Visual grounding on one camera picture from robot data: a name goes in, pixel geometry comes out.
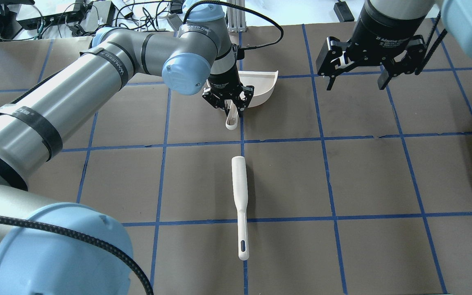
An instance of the white dustpan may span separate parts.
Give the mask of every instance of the white dustpan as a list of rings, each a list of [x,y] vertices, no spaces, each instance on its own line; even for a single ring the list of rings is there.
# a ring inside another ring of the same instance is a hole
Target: white dustpan
[[[257,72],[257,71],[238,71],[240,81],[244,86],[254,86],[254,96],[252,97],[249,108],[260,106],[269,99],[274,90],[276,81],[278,80],[278,71],[276,72]],[[229,115],[225,121],[225,127],[234,130],[238,126],[240,116],[236,110],[236,106],[231,102],[229,106]]]

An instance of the blue joint cap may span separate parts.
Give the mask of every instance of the blue joint cap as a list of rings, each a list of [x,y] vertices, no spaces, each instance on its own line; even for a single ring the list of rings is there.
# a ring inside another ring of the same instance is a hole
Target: blue joint cap
[[[105,35],[111,30],[115,30],[115,29],[120,29],[120,28],[119,27],[106,27],[106,28],[99,29],[96,32],[96,36],[94,37],[94,39],[92,39],[92,47],[96,47],[97,45],[99,45],[99,43],[103,41],[103,38],[105,37]]]
[[[189,7],[200,0],[185,0],[182,8],[183,11],[189,10]],[[220,19],[225,17],[225,12],[221,8],[221,5],[216,4],[202,4],[196,6],[191,14],[189,14],[189,18],[187,22],[191,23],[204,23],[204,22],[211,22],[212,20]]]
[[[198,93],[210,75],[209,62],[189,52],[177,54],[163,64],[161,77],[163,82],[182,95]]]

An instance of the white brush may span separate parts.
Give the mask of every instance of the white brush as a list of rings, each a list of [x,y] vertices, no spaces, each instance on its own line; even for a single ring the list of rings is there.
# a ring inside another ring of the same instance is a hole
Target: white brush
[[[238,257],[241,260],[249,259],[249,232],[247,231],[247,170],[245,158],[232,158],[232,190],[234,203],[238,211]]]

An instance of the white brush handle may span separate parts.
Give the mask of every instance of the white brush handle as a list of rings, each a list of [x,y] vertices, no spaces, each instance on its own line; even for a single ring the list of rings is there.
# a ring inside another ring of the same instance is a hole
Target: white brush handle
[[[234,204],[238,211],[238,257],[249,259],[249,232],[247,231],[247,170],[244,157],[232,158],[232,189]]]

